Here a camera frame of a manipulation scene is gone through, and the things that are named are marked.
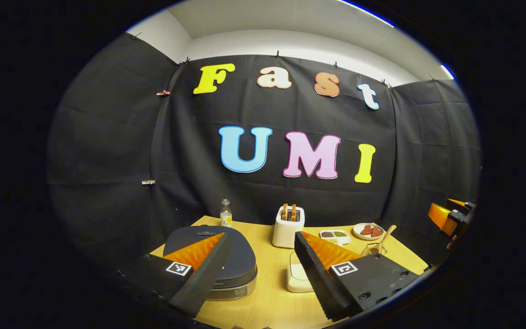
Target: blue letter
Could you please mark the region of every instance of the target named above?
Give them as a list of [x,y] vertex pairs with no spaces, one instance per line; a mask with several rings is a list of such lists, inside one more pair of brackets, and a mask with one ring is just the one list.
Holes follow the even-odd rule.
[[267,127],[255,127],[251,133],[255,135],[255,156],[250,161],[238,157],[238,139],[245,133],[241,127],[222,127],[219,134],[221,142],[221,160],[225,167],[237,173],[252,173],[263,167],[267,158],[267,137],[273,131]]
[[363,91],[363,98],[365,99],[365,103],[367,104],[367,106],[369,106],[373,110],[378,110],[379,103],[374,102],[374,100],[372,99],[372,96],[376,96],[376,92],[374,92],[374,90],[372,90],[371,87],[366,83],[359,84],[358,89]]

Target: ceiling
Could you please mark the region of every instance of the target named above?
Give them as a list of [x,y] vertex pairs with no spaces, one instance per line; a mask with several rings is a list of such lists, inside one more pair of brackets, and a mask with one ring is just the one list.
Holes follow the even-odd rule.
[[420,80],[431,79],[429,73],[447,79],[441,63],[411,37],[337,0],[187,0],[168,10],[194,39],[251,29],[313,33],[374,52]]

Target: pink letter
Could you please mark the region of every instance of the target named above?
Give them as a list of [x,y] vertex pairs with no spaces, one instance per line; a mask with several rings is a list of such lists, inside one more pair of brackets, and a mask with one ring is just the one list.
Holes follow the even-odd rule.
[[320,163],[320,169],[316,172],[316,177],[321,179],[338,177],[336,172],[336,150],[338,144],[340,144],[340,137],[334,135],[322,137],[315,150],[311,149],[310,141],[305,133],[292,131],[285,134],[285,137],[290,141],[289,163],[288,167],[284,169],[286,177],[301,176],[301,170],[299,169],[300,159],[307,177],[314,173],[320,160],[322,163]]

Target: wooden handle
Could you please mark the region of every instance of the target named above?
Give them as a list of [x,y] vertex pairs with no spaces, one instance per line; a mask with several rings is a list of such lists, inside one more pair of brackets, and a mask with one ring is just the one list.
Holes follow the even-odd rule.
[[384,234],[383,239],[379,242],[379,244],[376,246],[376,248],[379,250],[379,254],[383,248],[384,240],[397,228],[397,225],[391,225],[389,229],[387,230],[387,233]]

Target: black fabric curtain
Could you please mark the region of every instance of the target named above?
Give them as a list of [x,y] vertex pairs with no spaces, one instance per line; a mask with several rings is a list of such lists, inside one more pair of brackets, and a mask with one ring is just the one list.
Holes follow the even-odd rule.
[[[193,93],[202,67],[227,63],[236,69],[214,83],[215,92]],[[259,86],[264,67],[286,69],[292,85]],[[338,96],[315,92],[320,72],[338,76]],[[357,86],[365,83],[375,91],[378,110],[363,100]],[[156,96],[163,90],[171,95]],[[219,129],[227,126],[245,131],[238,148],[242,160],[255,154],[251,128],[272,129],[261,169],[238,173],[225,167]],[[313,149],[325,135],[339,137],[338,177],[284,176],[286,133],[292,131],[305,133]],[[362,143],[376,148],[370,183],[354,179]],[[223,198],[231,201],[233,219],[248,223],[271,225],[284,203],[304,208],[310,227],[395,223],[394,235],[430,261],[430,249],[440,249],[442,239],[427,217],[429,204],[444,204],[448,197],[475,201],[479,168],[476,126],[453,81],[421,81],[390,91],[333,65],[261,55],[204,58],[177,67],[128,33],[72,83],[58,107],[48,150],[58,216],[77,246],[109,267],[150,252],[202,215],[217,217]]]

